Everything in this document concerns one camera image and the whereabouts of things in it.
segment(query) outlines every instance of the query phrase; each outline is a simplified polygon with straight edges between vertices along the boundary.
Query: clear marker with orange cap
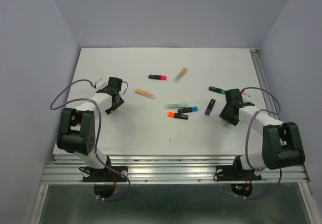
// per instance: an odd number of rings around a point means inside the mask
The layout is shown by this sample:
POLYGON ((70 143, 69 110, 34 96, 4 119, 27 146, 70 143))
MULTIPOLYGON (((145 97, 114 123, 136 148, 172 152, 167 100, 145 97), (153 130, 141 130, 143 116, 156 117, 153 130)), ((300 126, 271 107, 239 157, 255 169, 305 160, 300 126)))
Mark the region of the clear marker with orange cap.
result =
POLYGON ((180 119, 185 119, 188 120, 188 115, 185 114, 180 114, 180 113, 175 113, 175 112, 169 112, 168 117, 173 117, 173 118, 180 118, 180 119))
POLYGON ((174 83, 178 83, 179 80, 183 77, 183 75, 187 72, 187 68, 183 68, 180 73, 177 75, 177 77, 173 80, 174 83))
POLYGON ((155 99, 155 98, 156 98, 156 96, 155 96, 155 95, 153 95, 153 94, 151 94, 151 93, 149 93, 149 92, 145 92, 144 90, 141 90, 141 89, 139 89, 139 88, 135 89, 135 92, 136 92, 137 94, 143 95, 143 96, 145 96, 145 97, 149 97, 149 98, 151 98, 151 99, 155 99))

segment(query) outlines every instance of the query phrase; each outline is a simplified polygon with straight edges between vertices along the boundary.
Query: white table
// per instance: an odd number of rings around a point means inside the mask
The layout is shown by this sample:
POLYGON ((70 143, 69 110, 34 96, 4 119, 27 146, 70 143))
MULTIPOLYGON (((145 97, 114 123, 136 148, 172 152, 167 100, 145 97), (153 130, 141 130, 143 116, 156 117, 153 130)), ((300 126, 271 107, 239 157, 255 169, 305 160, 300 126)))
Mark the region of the white table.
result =
MULTIPOLYGON (((259 87, 249 49, 218 48, 83 48, 73 80, 96 81, 118 77, 129 86, 125 103, 115 112, 103 112, 99 149, 107 155, 241 155, 245 152, 247 125, 220 126, 219 113, 225 96, 208 90, 259 87), (188 72, 177 83, 173 79, 183 67, 188 72), (167 81, 148 79, 149 74, 167 75, 167 81), (134 92, 136 88, 156 95, 152 100, 134 92), (204 115, 211 98, 216 100, 210 116, 204 115), (167 117, 165 104, 188 103, 198 112, 189 120, 167 117)), ((68 100, 90 98, 95 90, 78 83, 68 100)), ((265 108, 260 91, 248 94, 265 108)), ((250 153, 260 151, 262 137, 252 131, 250 153)), ((55 147, 54 155, 68 155, 55 147)))

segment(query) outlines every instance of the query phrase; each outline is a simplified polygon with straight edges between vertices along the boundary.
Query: wire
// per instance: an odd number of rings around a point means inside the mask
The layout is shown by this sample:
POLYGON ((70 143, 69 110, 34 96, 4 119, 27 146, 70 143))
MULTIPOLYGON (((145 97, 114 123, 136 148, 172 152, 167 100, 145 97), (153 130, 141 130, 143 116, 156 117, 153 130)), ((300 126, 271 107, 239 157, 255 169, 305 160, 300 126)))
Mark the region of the wire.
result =
MULTIPOLYGON (((268 113, 271 113, 271 114, 274 114, 274 115, 278 115, 280 114, 281 112, 281 104, 278 102, 278 100, 276 99, 276 97, 274 97, 270 92, 266 91, 265 89, 262 89, 262 88, 259 88, 259 87, 246 87, 246 88, 243 88, 240 93, 243 93, 245 90, 247 89, 255 89, 255 90, 260 90, 262 92, 266 92, 268 95, 270 95, 276 102, 277 106, 278 106, 278 110, 277 112, 273 112, 273 111, 270 111, 270 110, 267 110, 267 109, 260 109, 258 112, 256 112, 253 117, 251 118, 250 120, 250 123, 248 125, 248 129, 247 129, 247 135, 246 135, 246 144, 245 144, 245 157, 246 157, 246 161, 247 161, 247 164, 254 170, 254 171, 261 171, 261 170, 258 170, 258 169, 255 169, 251 163, 250 163, 250 160, 249 160, 249 156, 248 156, 248 145, 249 145, 249 139, 250 139, 250 133, 251 133, 251 129, 252 129, 252 124, 256 118, 256 116, 260 113, 260 112, 268 112, 268 113)), ((275 192, 277 190, 277 188, 279 187, 280 183, 281 183, 281 180, 282 180, 282 169, 280 169, 280 177, 278 179, 278 182, 277 184, 275 185, 275 187, 268 193, 264 194, 264 195, 260 195, 260 196, 255 196, 255 197, 246 197, 246 199, 248 200, 256 200, 256 199, 261 199, 261 198, 264 198, 266 196, 269 196, 271 195, 273 192, 275 192)))
POLYGON ((128 86, 129 86, 127 82, 125 82, 125 81, 122 81, 122 82, 126 84, 126 88, 125 88, 125 91, 123 92, 123 94, 120 94, 120 96, 123 96, 123 95, 125 94, 125 92, 126 92, 126 90, 127 90, 128 86))
POLYGON ((97 131, 97 137, 96 137, 96 141, 95 141, 95 145, 94 145, 94 151, 95 151, 95 156, 96 156, 96 158, 97 158, 97 160, 105 167, 105 168, 107 168, 107 169, 109 169, 110 171, 112 171, 113 173, 115 173, 115 174, 117 174, 117 175, 120 175, 120 176, 122 176, 122 177, 124 177, 126 180, 127 180, 127 182, 129 183, 129 185, 128 185, 128 187, 127 187, 127 189, 124 191, 124 193, 123 194, 121 194, 120 196, 118 196, 118 197, 114 197, 114 198, 107 198, 107 199, 105 199, 105 198, 101 198, 101 197, 99 197, 99 196, 97 196, 97 198, 98 199, 101 199, 101 200, 103 200, 103 201, 114 201, 114 200, 119 200, 119 199, 121 199, 121 198, 123 198, 126 194, 127 194, 127 192, 129 191, 129 189, 130 189, 130 187, 131 187, 131 182, 130 182, 130 180, 129 180, 129 178, 126 176, 126 175, 123 175, 122 173, 120 173, 120 172, 118 172, 118 171, 116 171, 116 170, 114 170, 114 169, 112 169, 111 167, 109 167, 108 165, 106 165, 106 163, 104 163, 101 159, 100 159, 100 157, 97 155, 97 145, 98 145, 98 141, 99 141, 99 136, 100 136, 100 132, 101 132, 101 127, 102 127, 102 114, 101 114, 101 110, 100 110, 100 108, 99 108, 99 106, 98 106, 98 104, 95 102, 95 101, 93 101, 93 100, 91 100, 91 99, 88 99, 88 98, 78 98, 78 99, 74 99, 74 100, 70 100, 70 101, 68 101, 68 102, 66 102, 66 103, 64 103, 64 104, 62 104, 62 105, 60 105, 60 106, 58 106, 58 107, 53 107, 53 105, 54 105, 54 103, 57 101, 57 99, 67 90, 67 89, 69 89, 72 85, 74 85, 75 83, 77 83, 77 82, 89 82, 90 84, 91 84, 91 86, 93 87, 93 83, 91 82, 91 81, 89 81, 89 80, 86 80, 86 79, 81 79, 81 80, 77 80, 77 81, 74 81, 74 82, 72 82, 70 85, 68 85, 64 90, 62 90, 62 92, 61 93, 59 93, 58 94, 58 96, 57 97, 55 97, 55 99, 52 101, 52 103, 50 104, 50 110, 57 110, 57 109, 59 109, 59 108, 62 108, 62 107, 64 107, 64 106, 66 106, 67 104, 69 104, 69 103, 72 103, 72 102, 78 102, 78 101, 89 101, 89 102, 91 102, 91 103, 93 103, 94 105, 95 105, 95 107, 96 107, 96 109, 97 109, 97 112, 98 112, 98 116, 99 116, 99 127, 98 127, 98 131, 97 131))

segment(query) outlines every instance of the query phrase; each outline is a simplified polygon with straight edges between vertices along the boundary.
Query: purple cable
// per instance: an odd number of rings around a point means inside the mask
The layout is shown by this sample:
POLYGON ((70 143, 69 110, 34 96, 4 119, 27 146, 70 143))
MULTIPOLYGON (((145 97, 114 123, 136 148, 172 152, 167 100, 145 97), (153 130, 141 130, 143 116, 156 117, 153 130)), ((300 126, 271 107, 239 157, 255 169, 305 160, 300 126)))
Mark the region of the purple cable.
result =
MULTIPOLYGON (((250 134, 251 134, 251 129, 252 129, 252 124, 256 118, 256 116, 260 113, 260 112, 268 112, 268 113, 271 113, 271 114, 274 114, 274 115, 278 115, 280 112, 281 112, 281 105, 280 103, 278 102, 278 100, 276 99, 276 97, 274 97, 270 92, 266 91, 265 89, 262 89, 262 88, 258 88, 258 87, 246 87, 244 89, 242 89, 242 91, 244 90, 247 90, 247 89, 256 89, 256 90, 260 90, 262 92, 266 92, 268 95, 270 95, 276 102, 277 106, 278 106, 278 110, 277 112, 272 112, 272 111, 269 111, 267 109, 260 109, 258 112, 256 112, 253 117, 251 118, 250 120, 250 123, 248 125, 248 129, 247 129, 247 135, 246 135, 246 144, 245 144, 245 157, 246 157, 246 161, 247 161, 247 164, 254 170, 254 171, 260 171, 258 169, 255 169, 251 163, 250 163, 250 159, 248 157, 248 144, 249 144, 249 139, 250 139, 250 134)), ((274 187, 273 190, 271 190, 270 192, 268 192, 267 194, 264 194, 264 195, 261 195, 261 196, 255 196, 255 197, 247 197, 246 199, 250 199, 250 200, 255 200, 255 199, 261 199, 261 198, 264 198, 270 194, 272 194, 279 186, 279 184, 281 183, 281 180, 282 180, 282 169, 280 169, 280 178, 278 179, 278 182, 276 184, 276 186, 274 187)))
POLYGON ((77 80, 77 81, 74 81, 73 83, 71 83, 69 86, 67 86, 64 90, 62 90, 62 92, 61 93, 59 93, 58 94, 58 96, 52 101, 52 103, 50 104, 50 110, 57 110, 57 109, 59 109, 59 108, 62 108, 62 107, 64 107, 64 106, 66 106, 67 104, 69 104, 69 103, 72 103, 72 102, 78 102, 78 101, 89 101, 89 102, 91 102, 91 103, 93 103, 94 105, 95 105, 95 107, 96 107, 96 109, 97 109, 97 112, 98 112, 98 116, 99 116, 99 128, 98 128, 98 131, 97 131, 97 137, 96 137, 96 141, 95 141, 95 146, 94 146, 94 151, 95 151, 95 156, 96 156, 96 158, 98 159, 98 161, 102 164, 102 165, 104 165, 104 167, 105 168, 107 168, 107 169, 109 169, 110 171, 112 171, 112 172, 114 172, 115 174, 118 174, 118 175, 120 175, 120 176, 122 176, 122 177, 124 177, 126 180, 127 180, 127 182, 129 183, 129 185, 128 185, 128 187, 127 187, 127 189, 126 189, 126 191, 124 191, 124 193, 122 194, 122 195, 120 195, 120 196, 118 196, 118 197, 114 197, 114 198, 108 198, 108 199, 104 199, 104 198, 101 198, 101 197, 99 197, 99 196, 97 196, 99 199, 101 199, 101 200, 103 200, 103 201, 113 201, 113 200, 119 200, 119 199, 121 199, 121 198, 123 198, 126 194, 127 194, 127 192, 128 192, 128 190, 130 189, 130 187, 131 187, 131 182, 130 182, 130 180, 129 180, 129 178, 126 176, 126 175, 123 175, 122 173, 120 173, 120 172, 118 172, 118 171, 116 171, 116 170, 114 170, 114 169, 112 169, 111 167, 109 167, 109 166, 107 166, 106 165, 106 163, 104 163, 100 158, 99 158, 99 156, 96 154, 96 152, 97 152, 97 145, 98 145, 98 141, 99 141, 99 136, 100 136, 100 132, 101 132, 101 126, 102 126, 102 114, 101 114, 101 110, 100 110, 100 108, 99 108, 99 106, 98 106, 98 104, 95 102, 95 101, 93 101, 93 100, 91 100, 91 99, 88 99, 88 98, 78 98, 78 99, 74 99, 74 100, 70 100, 70 101, 68 101, 68 102, 66 102, 66 103, 64 103, 64 104, 62 104, 62 105, 60 105, 60 106, 58 106, 58 107, 53 107, 53 105, 54 105, 54 103, 57 101, 57 99, 67 90, 67 89, 69 89, 72 85, 74 85, 75 83, 77 83, 77 82, 89 82, 90 84, 91 84, 91 86, 93 87, 93 83, 91 82, 91 81, 89 81, 89 80, 86 80, 86 79, 81 79, 81 80, 77 80))

